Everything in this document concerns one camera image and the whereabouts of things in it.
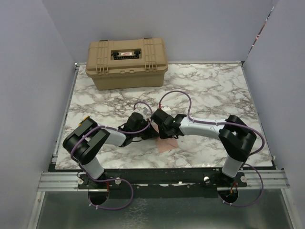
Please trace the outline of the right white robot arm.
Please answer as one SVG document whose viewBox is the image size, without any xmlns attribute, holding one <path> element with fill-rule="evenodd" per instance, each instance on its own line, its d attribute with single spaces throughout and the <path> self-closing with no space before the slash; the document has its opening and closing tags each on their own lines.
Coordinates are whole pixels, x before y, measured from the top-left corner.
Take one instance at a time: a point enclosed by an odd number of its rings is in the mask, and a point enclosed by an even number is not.
<svg viewBox="0 0 305 229">
<path fill-rule="evenodd" d="M 228 154 L 222 173 L 228 178 L 236 177 L 257 139 L 254 131 L 235 115 L 224 120 L 191 120 L 185 114 L 172 117 L 160 108 L 151 120 L 157 124 L 161 139 L 195 135 L 221 141 Z"/>
</svg>

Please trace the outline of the pink paper envelope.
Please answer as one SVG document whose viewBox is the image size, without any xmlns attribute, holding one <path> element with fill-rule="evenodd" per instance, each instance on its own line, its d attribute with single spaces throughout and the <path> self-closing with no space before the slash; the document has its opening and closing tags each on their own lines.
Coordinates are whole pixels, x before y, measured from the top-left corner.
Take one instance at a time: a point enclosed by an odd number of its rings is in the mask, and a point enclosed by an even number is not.
<svg viewBox="0 0 305 229">
<path fill-rule="evenodd" d="M 157 137 L 155 142 L 159 153 L 164 153 L 179 147 L 177 140 L 174 138 L 161 139 Z"/>
</svg>

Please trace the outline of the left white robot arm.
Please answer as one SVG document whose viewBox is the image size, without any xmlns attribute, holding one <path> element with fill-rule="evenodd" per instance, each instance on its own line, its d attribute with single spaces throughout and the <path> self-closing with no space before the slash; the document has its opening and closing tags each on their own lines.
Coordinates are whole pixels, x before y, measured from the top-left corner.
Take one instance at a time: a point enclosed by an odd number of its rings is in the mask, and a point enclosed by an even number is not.
<svg viewBox="0 0 305 229">
<path fill-rule="evenodd" d="M 99 126 L 90 117 L 63 141 L 63 148 L 71 158 L 93 179 L 99 179 L 104 173 L 97 154 L 103 145 L 125 147 L 132 142 L 156 138 L 159 133 L 152 127 L 149 119 L 133 112 L 127 122 L 118 128 Z"/>
</svg>

